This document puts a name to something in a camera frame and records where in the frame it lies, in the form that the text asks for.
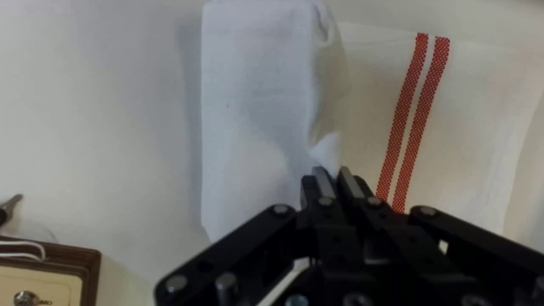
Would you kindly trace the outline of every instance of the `red stripe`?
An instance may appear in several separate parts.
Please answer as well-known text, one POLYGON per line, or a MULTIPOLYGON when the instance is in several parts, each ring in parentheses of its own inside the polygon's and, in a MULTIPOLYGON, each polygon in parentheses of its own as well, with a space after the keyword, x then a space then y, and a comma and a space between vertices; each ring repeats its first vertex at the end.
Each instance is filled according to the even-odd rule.
POLYGON ((413 101, 415 89, 418 86, 425 57, 427 57, 427 45, 428 45, 428 36, 420 33, 415 40, 413 57, 405 77, 401 96, 396 103, 393 126, 389 133, 388 154, 386 154, 384 166, 381 169, 381 177, 376 189, 376 196, 382 201, 388 201, 388 196, 389 196, 394 167, 396 167, 403 138, 405 138, 410 104, 413 101))
POLYGON ((422 89, 418 109, 411 125, 411 133, 406 147, 406 155, 403 160, 403 167, 398 177, 393 210, 394 211, 405 211, 406 206, 406 194, 411 181, 411 172, 420 152, 423 132, 427 126, 428 113, 432 108, 432 103, 435 99, 437 89, 440 86, 440 79, 444 75, 445 65, 449 58, 449 40, 447 38, 437 38, 435 41, 435 53, 430 64, 430 70, 427 75, 427 81, 422 89))

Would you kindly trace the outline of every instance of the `white towel with red stripes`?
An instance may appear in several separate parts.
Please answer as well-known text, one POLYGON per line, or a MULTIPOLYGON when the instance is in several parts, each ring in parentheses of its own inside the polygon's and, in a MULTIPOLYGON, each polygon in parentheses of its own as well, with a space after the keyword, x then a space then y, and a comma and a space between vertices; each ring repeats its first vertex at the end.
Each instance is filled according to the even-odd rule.
POLYGON ((296 206, 301 176, 316 164, 335 172, 338 160, 396 211, 428 205, 503 230, 544 94, 541 62, 484 43, 360 24, 340 24, 340 35, 343 47, 318 0, 206 6, 209 237, 274 203, 296 206))

